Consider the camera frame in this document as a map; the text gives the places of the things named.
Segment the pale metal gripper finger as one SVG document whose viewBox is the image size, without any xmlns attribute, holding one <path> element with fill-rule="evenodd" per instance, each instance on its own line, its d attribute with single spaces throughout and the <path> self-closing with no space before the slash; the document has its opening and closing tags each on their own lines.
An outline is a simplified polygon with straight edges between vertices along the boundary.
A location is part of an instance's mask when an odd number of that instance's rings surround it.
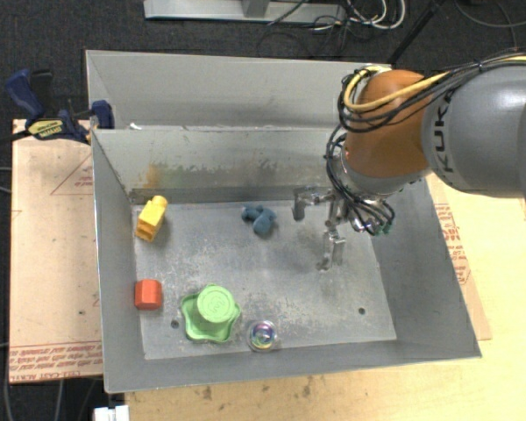
<svg viewBox="0 0 526 421">
<path fill-rule="evenodd" d="M 295 221 L 305 218 L 305 209 L 321 203 L 328 203 L 333 199 L 333 191 L 327 187 L 315 185 L 304 186 L 294 189 L 294 207 L 292 209 Z"/>
<path fill-rule="evenodd" d="M 343 264 L 345 238 L 337 230 L 326 231 L 323 234 L 323 254 L 317 263 L 318 270 L 329 270 L 333 266 Z"/>
</svg>

